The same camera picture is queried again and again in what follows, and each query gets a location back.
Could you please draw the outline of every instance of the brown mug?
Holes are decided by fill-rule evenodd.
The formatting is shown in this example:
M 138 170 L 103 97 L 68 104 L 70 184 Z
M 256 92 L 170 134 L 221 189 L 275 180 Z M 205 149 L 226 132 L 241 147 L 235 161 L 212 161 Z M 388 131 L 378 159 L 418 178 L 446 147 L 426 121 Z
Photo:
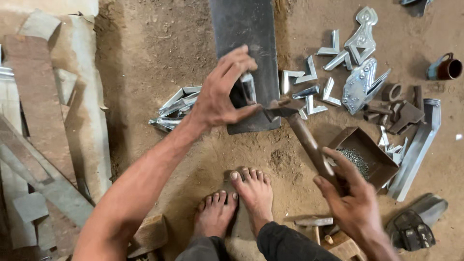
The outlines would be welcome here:
M 452 52 L 445 54 L 427 69 L 429 80 L 452 80 L 459 77 L 463 71 L 461 61 L 453 58 Z

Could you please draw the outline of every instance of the hand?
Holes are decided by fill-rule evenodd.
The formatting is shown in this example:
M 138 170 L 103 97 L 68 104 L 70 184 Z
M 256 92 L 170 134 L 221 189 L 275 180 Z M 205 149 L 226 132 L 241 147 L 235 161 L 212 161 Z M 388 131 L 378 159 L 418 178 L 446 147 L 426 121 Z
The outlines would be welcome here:
M 334 172 L 347 181 L 349 196 L 340 197 L 325 178 L 316 176 L 314 183 L 327 200 L 334 222 L 358 244 L 372 237 L 385 236 L 380 219 L 375 188 L 361 176 L 357 168 L 340 152 L 324 147 L 322 151 L 337 163 Z
M 208 75 L 192 109 L 192 118 L 209 129 L 233 124 L 261 109 L 260 104 L 235 109 L 229 98 L 234 83 L 247 70 L 256 70 L 255 59 L 248 55 L 248 46 L 241 46 L 223 56 Z

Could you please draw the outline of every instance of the bare foot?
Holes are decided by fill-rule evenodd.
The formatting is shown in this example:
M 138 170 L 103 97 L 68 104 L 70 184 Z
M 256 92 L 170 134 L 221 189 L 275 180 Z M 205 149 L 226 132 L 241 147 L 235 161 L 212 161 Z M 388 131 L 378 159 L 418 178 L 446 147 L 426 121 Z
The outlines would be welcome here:
M 235 192 L 227 193 L 222 190 L 214 193 L 213 196 L 207 196 L 198 205 L 193 236 L 218 236 L 224 239 L 237 202 L 238 195 Z
M 243 199 L 250 215 L 251 228 L 255 237 L 261 228 L 274 221 L 272 216 L 272 188 L 269 177 L 260 170 L 243 168 L 242 181 L 240 174 L 231 172 L 232 185 Z

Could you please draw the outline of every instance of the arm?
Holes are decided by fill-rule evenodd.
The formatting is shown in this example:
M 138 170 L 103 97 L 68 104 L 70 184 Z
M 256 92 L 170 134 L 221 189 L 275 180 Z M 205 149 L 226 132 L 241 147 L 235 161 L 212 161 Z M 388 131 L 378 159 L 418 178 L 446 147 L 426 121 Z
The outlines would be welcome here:
M 219 60 L 206 78 L 192 112 L 105 193 L 80 233 L 73 260 L 126 259 L 129 240 L 193 142 L 211 127 L 236 123 L 260 108 L 256 104 L 237 110 L 229 99 L 240 75 L 256 68 L 247 46 Z
M 314 178 L 327 200 L 334 221 L 364 251 L 371 261 L 399 261 L 396 250 L 383 230 L 375 188 L 359 174 L 356 167 L 336 150 L 323 148 L 334 159 L 334 171 L 346 179 L 350 195 L 340 197 L 335 187 L 321 176 Z

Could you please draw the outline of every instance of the dirt floor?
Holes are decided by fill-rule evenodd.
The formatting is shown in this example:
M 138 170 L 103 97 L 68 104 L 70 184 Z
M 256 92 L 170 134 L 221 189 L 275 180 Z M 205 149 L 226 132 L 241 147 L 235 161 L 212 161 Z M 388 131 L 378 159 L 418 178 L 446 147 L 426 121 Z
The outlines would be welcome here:
M 373 28 L 379 65 L 377 75 L 388 68 L 389 83 L 401 82 L 405 99 L 412 102 L 412 86 L 422 85 L 425 98 L 442 101 L 442 125 L 419 169 L 405 202 L 378 196 L 386 223 L 401 208 L 427 192 L 449 202 L 447 212 L 432 228 L 437 245 L 405 260 L 462 260 L 460 239 L 464 200 L 461 192 L 464 163 L 464 77 L 437 83 L 425 81 L 431 62 L 447 52 L 464 59 L 464 2 L 433 2 L 423 18 L 413 18 L 397 0 L 275 0 L 275 26 L 279 69 L 304 70 L 304 58 L 321 46 L 329 46 L 330 31 L 340 30 L 343 44 L 358 28 L 355 15 L 364 6 L 379 16 Z M 213 29 L 206 0 L 103 0 L 96 19 L 97 67 L 104 85 L 110 136 L 112 170 L 121 175 L 131 162 L 153 147 L 165 134 L 148 125 L 158 108 L 180 87 L 200 85 L 215 67 Z M 339 98 L 349 72 L 343 67 L 325 72 L 330 57 L 315 57 L 318 82 L 335 80 L 333 97 Z M 374 140 L 380 131 L 373 123 L 351 116 L 345 108 L 312 115 L 307 125 L 321 145 L 327 145 L 346 126 L 359 125 Z M 401 137 L 400 144 L 415 129 Z M 193 231 L 195 206 L 205 195 L 232 190 L 228 173 L 240 166 L 260 168 L 273 182 L 275 220 L 293 227 L 291 217 L 327 214 L 328 207 L 312 178 L 315 169 L 286 123 L 268 132 L 229 136 L 225 128 L 204 134 L 178 166 L 152 210 L 164 213 L 169 243 L 162 249 L 166 260 L 186 247 Z M 237 260 L 263 260 L 251 234 L 247 213 L 240 208 L 226 245 Z

